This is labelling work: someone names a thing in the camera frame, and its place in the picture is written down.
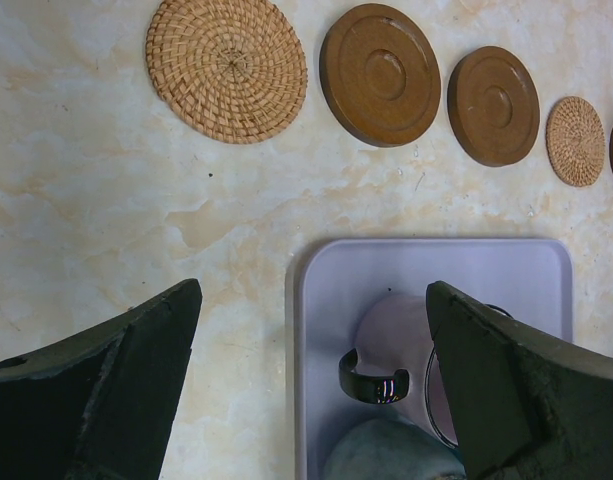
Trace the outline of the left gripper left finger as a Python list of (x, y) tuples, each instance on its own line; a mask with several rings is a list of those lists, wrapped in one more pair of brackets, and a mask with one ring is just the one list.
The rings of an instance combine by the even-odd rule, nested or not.
[(202, 304), (183, 280), (0, 362), (0, 479), (156, 479)]

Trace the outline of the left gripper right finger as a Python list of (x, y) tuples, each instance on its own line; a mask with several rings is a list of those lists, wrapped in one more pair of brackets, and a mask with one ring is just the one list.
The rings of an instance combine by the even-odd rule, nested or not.
[(426, 290), (470, 479), (613, 479), (613, 358), (438, 281)]

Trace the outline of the woven rattan coaster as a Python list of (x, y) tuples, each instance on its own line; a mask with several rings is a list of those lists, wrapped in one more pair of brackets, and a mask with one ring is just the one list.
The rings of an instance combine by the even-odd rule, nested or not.
[(606, 140), (592, 104), (578, 96), (560, 99), (547, 120), (546, 147), (561, 181), (573, 187), (593, 185), (603, 170)]
[(163, 1), (146, 33), (145, 60), (170, 109), (228, 144), (281, 133), (306, 97), (301, 42), (270, 1)]

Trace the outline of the dark wooden coaster top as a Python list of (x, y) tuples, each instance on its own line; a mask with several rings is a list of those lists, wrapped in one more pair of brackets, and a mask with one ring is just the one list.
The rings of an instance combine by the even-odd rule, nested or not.
[(457, 141), (484, 166), (515, 164), (536, 141), (540, 106), (535, 84), (520, 59), (504, 48), (484, 46), (457, 63), (447, 108)]

